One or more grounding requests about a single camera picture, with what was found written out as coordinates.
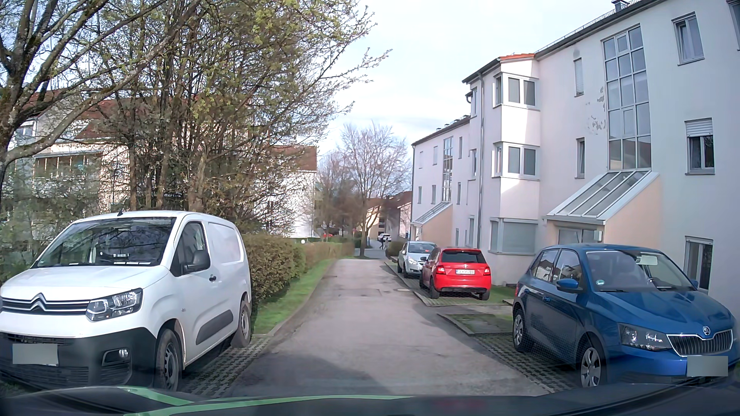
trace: green hedge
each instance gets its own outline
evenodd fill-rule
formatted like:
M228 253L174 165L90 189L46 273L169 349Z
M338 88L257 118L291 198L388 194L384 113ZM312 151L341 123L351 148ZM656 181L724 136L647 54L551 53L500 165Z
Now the green hedge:
M386 257L398 257L401 248L403 248L403 241L391 241L386 247Z
M252 297L259 301L280 294L322 260L354 253L352 243L295 243L269 234L245 234L244 248L252 276Z

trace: blurred license plate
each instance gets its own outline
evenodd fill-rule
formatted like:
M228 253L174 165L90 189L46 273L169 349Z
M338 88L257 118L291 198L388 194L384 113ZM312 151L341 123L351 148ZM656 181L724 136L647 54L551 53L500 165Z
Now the blurred license plate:
M686 359L686 377L727 377L726 355L689 355Z
M55 343L14 343L13 364L59 365Z

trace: asphalt road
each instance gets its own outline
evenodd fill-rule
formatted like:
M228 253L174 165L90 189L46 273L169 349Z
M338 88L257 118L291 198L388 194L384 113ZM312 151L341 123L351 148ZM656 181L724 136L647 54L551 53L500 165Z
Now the asphalt road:
M226 396L541 395L379 260L338 261Z

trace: van front wheel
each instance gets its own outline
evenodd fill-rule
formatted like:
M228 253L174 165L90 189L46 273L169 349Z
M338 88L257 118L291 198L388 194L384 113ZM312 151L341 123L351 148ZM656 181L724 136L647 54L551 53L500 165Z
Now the van front wheel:
M246 348L249 346L249 342L252 340L252 322L251 309L245 299L241 300L239 305L239 326L236 329L236 333L232 338L232 346L235 348Z
M177 335L165 328L159 335L155 358L154 387L177 391L182 377L182 348Z

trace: blue car windshield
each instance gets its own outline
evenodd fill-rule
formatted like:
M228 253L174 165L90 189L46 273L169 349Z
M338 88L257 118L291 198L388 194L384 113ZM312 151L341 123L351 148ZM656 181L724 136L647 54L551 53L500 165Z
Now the blue car windshield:
M657 252L587 252L593 287L598 292L696 290L668 257Z

